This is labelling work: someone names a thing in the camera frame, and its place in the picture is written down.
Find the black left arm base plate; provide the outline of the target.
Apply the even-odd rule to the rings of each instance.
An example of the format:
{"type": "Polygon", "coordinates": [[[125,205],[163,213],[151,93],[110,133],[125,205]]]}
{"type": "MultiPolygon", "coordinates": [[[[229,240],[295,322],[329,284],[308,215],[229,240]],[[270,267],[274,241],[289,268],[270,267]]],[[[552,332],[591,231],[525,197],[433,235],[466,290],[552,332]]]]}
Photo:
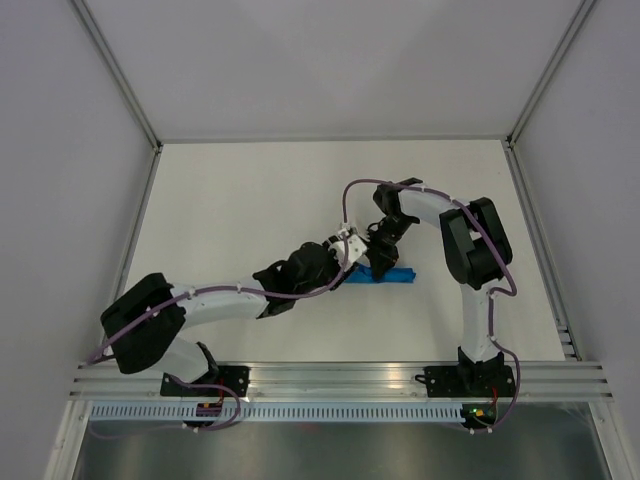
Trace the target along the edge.
{"type": "Polygon", "coordinates": [[[192,383],[177,380],[164,374],[160,395],[162,397],[227,397],[235,394],[245,397],[249,386],[250,368],[246,365],[222,365],[216,373],[207,373],[192,383]]]}

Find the blue cloth napkin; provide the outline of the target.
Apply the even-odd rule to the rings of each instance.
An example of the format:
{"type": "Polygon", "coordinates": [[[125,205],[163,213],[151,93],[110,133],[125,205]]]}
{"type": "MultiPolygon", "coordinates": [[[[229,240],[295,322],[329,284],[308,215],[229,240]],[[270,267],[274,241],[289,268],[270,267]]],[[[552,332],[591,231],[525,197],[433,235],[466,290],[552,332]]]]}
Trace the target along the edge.
{"type": "Polygon", "coordinates": [[[412,284],[416,279],[416,272],[412,268],[394,267],[385,272],[380,278],[374,277],[373,270],[365,265],[359,264],[346,279],[347,284],[412,284]]]}

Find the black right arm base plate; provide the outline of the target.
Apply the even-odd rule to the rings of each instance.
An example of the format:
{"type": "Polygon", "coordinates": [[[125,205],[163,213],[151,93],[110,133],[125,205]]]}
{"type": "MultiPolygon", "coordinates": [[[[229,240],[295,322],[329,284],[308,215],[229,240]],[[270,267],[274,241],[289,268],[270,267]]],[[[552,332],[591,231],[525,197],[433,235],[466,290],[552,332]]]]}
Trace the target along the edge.
{"type": "Polygon", "coordinates": [[[509,366],[494,370],[469,370],[460,366],[426,366],[413,379],[426,388],[429,398],[509,398],[516,381],[509,366]]]}

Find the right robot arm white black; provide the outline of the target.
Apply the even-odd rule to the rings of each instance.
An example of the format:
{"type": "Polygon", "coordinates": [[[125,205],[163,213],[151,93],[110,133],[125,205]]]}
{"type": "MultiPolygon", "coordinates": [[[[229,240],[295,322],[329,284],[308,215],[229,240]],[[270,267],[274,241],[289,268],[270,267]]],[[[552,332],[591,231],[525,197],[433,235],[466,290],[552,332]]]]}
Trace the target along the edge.
{"type": "Polygon", "coordinates": [[[469,395],[505,382],[510,370],[496,346],[495,294],[513,296],[516,289],[506,272],[513,252],[494,203],[482,197],[464,204],[416,178],[378,185],[373,201],[384,217],[367,228],[372,279],[383,280],[395,267],[397,243],[410,226],[437,227],[447,269],[460,285],[462,298],[463,337],[453,377],[469,395]]]}

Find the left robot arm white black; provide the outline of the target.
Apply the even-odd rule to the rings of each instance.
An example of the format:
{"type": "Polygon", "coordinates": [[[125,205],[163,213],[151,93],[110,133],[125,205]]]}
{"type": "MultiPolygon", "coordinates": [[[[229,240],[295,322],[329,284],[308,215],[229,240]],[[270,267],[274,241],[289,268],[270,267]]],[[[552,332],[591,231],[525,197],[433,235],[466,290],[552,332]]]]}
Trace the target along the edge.
{"type": "Polygon", "coordinates": [[[302,299],[337,288],[365,250],[352,240],[307,242],[232,285],[178,285],[161,273],[148,274],[101,314],[106,346],[124,375],[162,370],[195,395],[209,395],[218,367],[206,345],[182,339],[182,331],[286,313],[302,299]]]}

